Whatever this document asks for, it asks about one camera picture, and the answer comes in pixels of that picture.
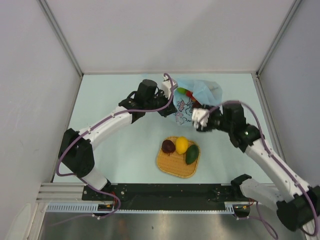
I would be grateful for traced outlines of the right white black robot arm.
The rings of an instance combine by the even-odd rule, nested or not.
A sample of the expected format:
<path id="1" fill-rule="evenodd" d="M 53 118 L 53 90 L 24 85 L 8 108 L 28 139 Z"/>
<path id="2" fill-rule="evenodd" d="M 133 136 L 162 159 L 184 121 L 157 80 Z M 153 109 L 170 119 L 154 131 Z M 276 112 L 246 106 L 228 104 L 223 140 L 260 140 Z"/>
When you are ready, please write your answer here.
<path id="1" fill-rule="evenodd" d="M 198 132 L 227 133 L 232 145 L 257 163 L 274 184 L 270 188 L 242 175 L 230 188 L 235 200 L 254 199 L 275 211 L 288 230 L 302 230 L 305 235 L 316 237 L 320 232 L 320 187 L 302 179 L 281 159 L 266 140 L 260 123 L 247 122 L 247 107 L 236 100 L 213 107 L 203 105 L 193 109 L 192 123 Z"/>

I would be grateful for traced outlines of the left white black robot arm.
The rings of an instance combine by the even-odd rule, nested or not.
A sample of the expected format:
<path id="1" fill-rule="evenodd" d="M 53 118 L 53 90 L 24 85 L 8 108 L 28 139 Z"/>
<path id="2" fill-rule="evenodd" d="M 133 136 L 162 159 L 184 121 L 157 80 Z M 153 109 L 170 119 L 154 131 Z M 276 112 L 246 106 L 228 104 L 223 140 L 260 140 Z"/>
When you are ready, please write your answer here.
<path id="1" fill-rule="evenodd" d="M 140 82 L 105 118 L 81 130 L 69 128 L 64 132 L 58 163 L 64 164 L 85 184 L 93 188 L 93 194 L 100 200 L 110 196 L 109 180 L 96 168 L 94 150 L 111 134 L 133 124 L 146 113 L 157 112 L 167 117 L 177 112 L 173 104 L 174 91 L 178 84 L 167 73 L 160 86 L 150 79 Z"/>

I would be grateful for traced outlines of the blue plastic bag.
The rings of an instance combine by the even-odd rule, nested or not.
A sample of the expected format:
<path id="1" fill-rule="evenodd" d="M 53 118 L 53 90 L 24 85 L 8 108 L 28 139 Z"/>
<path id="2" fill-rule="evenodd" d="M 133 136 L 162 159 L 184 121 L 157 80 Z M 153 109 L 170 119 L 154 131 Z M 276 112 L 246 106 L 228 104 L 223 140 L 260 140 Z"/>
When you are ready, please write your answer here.
<path id="1" fill-rule="evenodd" d="M 222 102 L 223 90 L 215 81 L 186 77 L 179 77 L 175 81 L 178 84 L 177 88 L 184 88 L 193 92 L 193 96 L 197 100 L 197 102 L 192 102 L 185 94 L 178 93 L 177 89 L 174 91 L 172 103 L 176 108 L 176 113 L 169 115 L 167 118 L 178 126 L 192 126 L 192 112 L 197 104 L 216 106 Z"/>

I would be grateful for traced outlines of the dark red fake fruit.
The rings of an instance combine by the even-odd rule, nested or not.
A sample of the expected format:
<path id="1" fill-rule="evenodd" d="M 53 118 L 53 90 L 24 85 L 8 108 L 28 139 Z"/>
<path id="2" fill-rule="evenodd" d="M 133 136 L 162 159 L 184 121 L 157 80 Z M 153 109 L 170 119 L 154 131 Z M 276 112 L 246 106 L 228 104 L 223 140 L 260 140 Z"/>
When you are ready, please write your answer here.
<path id="1" fill-rule="evenodd" d="M 169 139 L 166 139 L 162 142 L 162 145 L 161 145 L 161 150 L 165 153 L 165 154 L 172 154 L 175 152 L 176 150 L 176 146 L 175 144 L 169 140 Z"/>

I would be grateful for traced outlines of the yellow fake lemon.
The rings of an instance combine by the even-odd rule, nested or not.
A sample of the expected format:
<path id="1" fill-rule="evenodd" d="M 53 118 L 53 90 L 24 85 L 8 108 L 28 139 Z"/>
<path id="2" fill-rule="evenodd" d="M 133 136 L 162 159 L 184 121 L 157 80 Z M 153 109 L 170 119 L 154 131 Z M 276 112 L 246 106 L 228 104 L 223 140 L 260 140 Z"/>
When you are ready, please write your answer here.
<path id="1" fill-rule="evenodd" d="M 186 137 L 180 136 L 175 141 L 175 150 L 179 155 L 184 154 L 189 147 L 189 141 Z"/>

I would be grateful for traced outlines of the woven bamboo tray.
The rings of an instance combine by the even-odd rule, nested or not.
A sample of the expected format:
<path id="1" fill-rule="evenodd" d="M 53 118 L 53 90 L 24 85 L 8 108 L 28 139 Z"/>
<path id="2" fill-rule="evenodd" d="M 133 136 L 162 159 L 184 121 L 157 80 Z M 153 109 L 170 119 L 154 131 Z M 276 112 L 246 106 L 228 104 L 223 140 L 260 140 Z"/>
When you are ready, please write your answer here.
<path id="1" fill-rule="evenodd" d="M 198 168 L 201 149 L 199 145 L 192 140 L 188 140 L 188 146 L 195 146 L 197 148 L 197 154 L 193 154 L 196 158 L 192 163 L 187 164 L 187 153 L 178 154 L 176 151 L 172 153 L 165 153 L 163 152 L 162 147 L 160 147 L 156 158 L 157 167 L 162 172 L 179 178 L 192 177 Z"/>

